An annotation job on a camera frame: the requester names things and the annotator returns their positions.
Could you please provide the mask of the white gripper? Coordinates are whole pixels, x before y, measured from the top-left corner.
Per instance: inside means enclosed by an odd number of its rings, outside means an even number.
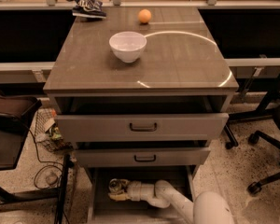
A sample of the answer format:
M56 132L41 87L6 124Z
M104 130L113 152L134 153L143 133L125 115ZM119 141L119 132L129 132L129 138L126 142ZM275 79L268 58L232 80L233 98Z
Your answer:
M127 193L109 193L108 196L111 200L116 202L123 202L127 200L139 202L141 200L142 183L140 181L132 181L128 179L120 179L122 186L128 186Z

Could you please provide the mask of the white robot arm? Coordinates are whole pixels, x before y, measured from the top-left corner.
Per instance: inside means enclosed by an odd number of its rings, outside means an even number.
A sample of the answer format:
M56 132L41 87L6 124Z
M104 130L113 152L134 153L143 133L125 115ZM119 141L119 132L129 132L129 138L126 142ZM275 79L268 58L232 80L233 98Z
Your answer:
M213 191L205 191L191 201L168 181L155 184L127 179L112 179L108 196L114 201L145 201L158 208L172 206L187 224L235 224L226 200Z

